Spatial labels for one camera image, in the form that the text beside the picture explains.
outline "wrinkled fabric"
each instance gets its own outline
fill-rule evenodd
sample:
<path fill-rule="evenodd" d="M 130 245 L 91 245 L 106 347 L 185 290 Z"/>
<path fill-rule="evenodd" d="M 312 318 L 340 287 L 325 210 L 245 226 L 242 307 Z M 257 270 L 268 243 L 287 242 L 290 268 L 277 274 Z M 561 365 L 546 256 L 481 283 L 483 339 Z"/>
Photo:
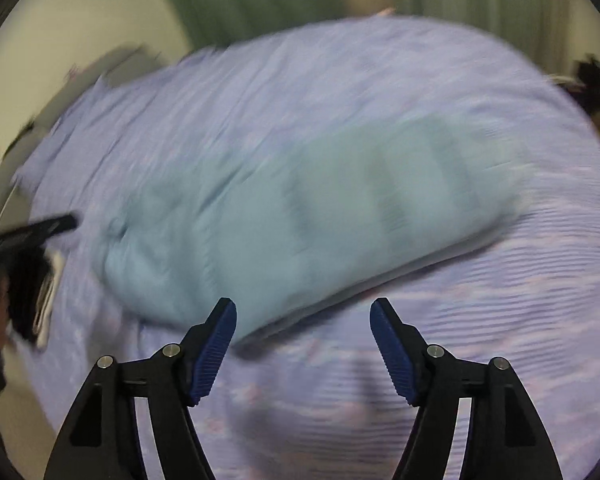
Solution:
<path fill-rule="evenodd" d="M 201 158 L 126 201 L 94 270 L 132 312 L 183 328 L 231 298 L 235 343 L 493 241 L 520 212 L 518 155 L 466 120 L 424 116 L 265 162 Z"/>
<path fill-rule="evenodd" d="M 471 117 L 519 141 L 534 199 L 487 250 L 393 280 L 299 321 L 250 353 L 230 350 L 191 410 L 218 480 L 391 478 L 416 410 L 396 395 L 369 330 L 385 296 L 456 357 L 508 358 L 565 480 L 600 458 L 600 140 L 562 90 L 501 41 L 421 18 L 322 23 L 194 54 L 126 86 L 100 81 L 20 171 L 33 218 L 78 210 L 52 238 L 66 256 L 47 350 L 19 345 L 56 429 L 98 357 L 146 358 L 183 330 L 142 321 L 91 272 L 112 204 L 161 171 L 212 152 L 262 159 L 350 124 L 405 113 Z M 464 428 L 469 409 L 461 405 Z M 160 478 L 146 404 L 139 432 Z M 462 431 L 449 479 L 458 478 Z"/>

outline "bed sheet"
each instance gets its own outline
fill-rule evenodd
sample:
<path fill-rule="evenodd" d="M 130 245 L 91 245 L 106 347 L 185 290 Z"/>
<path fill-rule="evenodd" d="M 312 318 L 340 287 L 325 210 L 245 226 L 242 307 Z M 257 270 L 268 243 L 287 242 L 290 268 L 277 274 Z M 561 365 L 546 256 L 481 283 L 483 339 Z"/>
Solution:
<path fill-rule="evenodd" d="M 414 110 L 469 114 L 518 136 L 534 165 L 528 214 L 488 250 L 231 351 L 192 410 L 216 478 L 391 478 L 416 410 L 395 394 L 368 327 L 370 304 L 386 296 L 456 357 L 510 359 L 564 478 L 582 480 L 600 457 L 600 141 L 512 48 L 421 18 L 321 23 L 203 50 L 120 88 L 99 81 L 59 120 L 18 174 L 34 193 L 33 217 L 82 214 L 75 233 L 51 242 L 67 260 L 48 348 L 20 345 L 53 426 L 99 356 L 145 358 L 182 336 L 126 314 L 91 272 L 91 241 L 125 189 L 227 146 L 266 157 Z M 464 404 L 459 424 L 467 419 Z M 159 478 L 144 408 L 139 425 L 150 478 Z M 449 478 L 462 453 L 459 434 Z"/>

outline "striped fabric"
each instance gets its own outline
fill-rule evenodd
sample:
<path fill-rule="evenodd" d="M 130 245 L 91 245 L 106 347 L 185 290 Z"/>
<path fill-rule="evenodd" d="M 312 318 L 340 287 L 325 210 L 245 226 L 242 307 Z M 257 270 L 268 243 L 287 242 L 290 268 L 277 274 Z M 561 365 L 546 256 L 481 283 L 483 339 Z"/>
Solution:
<path fill-rule="evenodd" d="M 370 290 L 238 353 L 192 416 L 218 480 L 391 478 L 415 410 L 398 397 L 368 326 L 387 296 L 459 358 L 507 357 L 565 480 L 600 457 L 600 141 L 566 94 L 499 40 L 419 18 L 311 25 L 200 52 L 142 81 L 97 84 L 20 172 L 35 216 L 77 209 L 48 349 L 22 354 L 56 428 L 102 354 L 143 358 L 181 333 L 123 314 L 90 274 L 90 245 L 129 182 L 227 143 L 266 156 L 343 124 L 414 110 L 471 115 L 516 136 L 532 204 L 497 245 Z M 146 409 L 148 470 L 160 478 Z M 466 428 L 468 405 L 460 426 Z M 457 478 L 461 433 L 448 467 Z"/>

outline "silver screw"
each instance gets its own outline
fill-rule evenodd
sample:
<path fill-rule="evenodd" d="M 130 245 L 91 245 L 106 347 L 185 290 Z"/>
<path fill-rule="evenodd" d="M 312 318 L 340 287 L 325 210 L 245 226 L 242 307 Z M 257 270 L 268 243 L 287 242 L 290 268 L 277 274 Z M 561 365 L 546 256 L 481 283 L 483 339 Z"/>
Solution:
<path fill-rule="evenodd" d="M 97 362 L 98 368 L 109 368 L 112 364 L 113 357 L 110 355 L 103 355 Z"/>
<path fill-rule="evenodd" d="M 504 357 L 495 357 L 493 359 L 493 364 L 498 370 L 506 370 L 509 368 L 510 364 Z"/>
<path fill-rule="evenodd" d="M 171 343 L 162 349 L 162 355 L 165 357 L 176 357 L 180 353 L 180 346 L 176 343 Z"/>
<path fill-rule="evenodd" d="M 445 349 L 438 345 L 427 346 L 427 354 L 431 357 L 442 357 L 445 354 Z"/>

